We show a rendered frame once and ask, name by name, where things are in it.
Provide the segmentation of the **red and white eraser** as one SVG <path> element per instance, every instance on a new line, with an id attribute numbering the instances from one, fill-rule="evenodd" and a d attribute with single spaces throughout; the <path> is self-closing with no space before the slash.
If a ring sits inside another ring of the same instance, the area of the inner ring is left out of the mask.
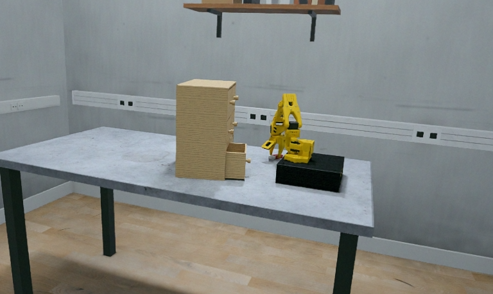
<path id="1" fill-rule="evenodd" d="M 278 154 L 275 154 L 275 155 L 269 155 L 269 156 L 268 156 L 268 158 L 269 158 L 269 159 L 272 159 L 272 160 L 274 160 L 274 159 L 279 159 L 279 158 L 278 158 Z M 281 154 L 280 158 L 283 158 L 283 155 L 282 155 L 282 154 Z"/>

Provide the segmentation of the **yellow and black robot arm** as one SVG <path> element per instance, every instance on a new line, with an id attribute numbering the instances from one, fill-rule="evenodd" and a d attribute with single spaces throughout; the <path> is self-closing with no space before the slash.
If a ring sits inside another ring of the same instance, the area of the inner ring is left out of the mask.
<path id="1" fill-rule="evenodd" d="M 302 120 L 296 94 L 283 94 L 282 101 L 278 103 L 278 109 L 273 117 L 273 122 L 270 125 L 270 134 L 277 135 L 285 131 L 285 149 L 288 151 L 288 154 L 284 155 L 284 160 L 289 160 L 294 163 L 308 163 L 311 158 L 310 149 L 313 141 L 297 139 L 297 137 L 300 137 L 299 128 L 302 127 Z M 289 121 L 288 118 L 290 114 L 293 115 L 296 121 Z M 276 125 L 276 123 L 282 123 L 282 125 Z"/>

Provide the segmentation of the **tan wooden chest of drawers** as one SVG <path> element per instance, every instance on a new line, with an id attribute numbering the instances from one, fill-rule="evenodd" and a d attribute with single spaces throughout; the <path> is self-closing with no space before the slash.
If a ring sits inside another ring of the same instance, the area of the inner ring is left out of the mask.
<path id="1" fill-rule="evenodd" d="M 235 110 L 227 118 L 232 84 L 194 79 L 177 85 L 175 177 L 225 181 L 227 120 Z"/>

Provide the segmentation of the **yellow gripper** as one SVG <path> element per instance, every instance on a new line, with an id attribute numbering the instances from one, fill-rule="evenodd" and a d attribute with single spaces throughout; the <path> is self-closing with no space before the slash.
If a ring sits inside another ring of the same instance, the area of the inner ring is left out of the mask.
<path id="1" fill-rule="evenodd" d="M 284 134 L 271 135 L 269 141 L 266 141 L 261 147 L 270 150 L 270 155 L 272 155 L 276 143 L 279 144 L 278 158 L 280 158 L 286 144 L 286 136 Z"/>

